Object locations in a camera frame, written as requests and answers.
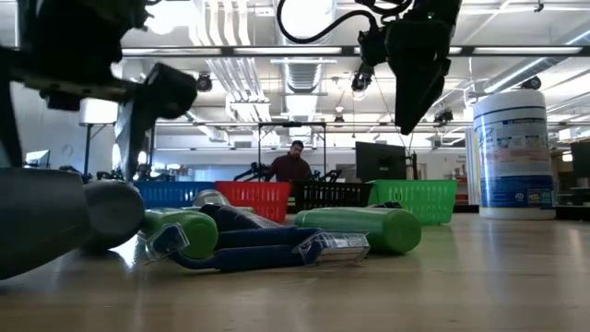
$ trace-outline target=gray object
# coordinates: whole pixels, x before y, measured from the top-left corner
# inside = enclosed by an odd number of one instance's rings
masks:
[[[0,168],[0,280],[78,248],[90,235],[82,180],[72,172]]]
[[[207,204],[231,206],[228,198],[215,189],[207,189],[199,192],[195,201],[193,202],[193,207],[202,207]]]
[[[101,180],[84,186],[92,235],[81,249],[103,252],[126,243],[137,234],[145,216],[144,202],[135,187]]]

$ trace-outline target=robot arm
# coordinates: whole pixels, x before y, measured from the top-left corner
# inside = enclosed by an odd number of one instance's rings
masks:
[[[394,72],[397,78],[395,125],[401,128],[402,134],[411,133],[441,96],[444,77],[451,66],[447,56],[463,0],[384,0],[396,5],[393,8],[380,8],[375,0],[355,0],[380,15],[383,25],[379,27],[369,11],[354,10],[306,39],[296,38],[285,30],[281,18],[285,1],[278,2],[277,23],[285,37],[296,43],[315,42],[354,16],[369,20],[369,30],[359,33],[360,58],[368,66],[386,62]]]
[[[142,29],[159,0],[18,0],[20,48],[0,46],[0,160],[20,167],[21,150],[10,81],[38,89],[50,108],[77,112],[85,98],[121,103],[115,127],[123,172],[131,180],[144,134],[160,117],[185,114],[196,98],[196,80],[156,64],[143,84],[112,76],[123,58],[121,39]]]

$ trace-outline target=green bottle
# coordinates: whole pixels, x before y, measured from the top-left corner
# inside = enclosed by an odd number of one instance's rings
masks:
[[[326,231],[367,232],[371,251],[405,254],[422,238],[418,219],[404,209],[326,207],[297,214],[295,224]]]
[[[205,259],[213,255],[218,243],[218,228],[208,215],[176,208],[157,208],[146,211],[141,225],[143,237],[148,239],[166,224],[177,223],[183,228],[189,245],[183,254],[193,259]]]

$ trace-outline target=red basket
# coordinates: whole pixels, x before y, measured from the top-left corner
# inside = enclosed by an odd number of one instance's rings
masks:
[[[253,208],[257,215],[284,224],[289,202],[289,183],[215,182],[215,189],[235,207]]]

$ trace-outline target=wooden table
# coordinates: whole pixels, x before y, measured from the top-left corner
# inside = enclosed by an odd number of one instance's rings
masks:
[[[339,270],[145,267],[128,243],[0,282],[3,332],[588,331],[590,226],[455,215],[410,255]]]

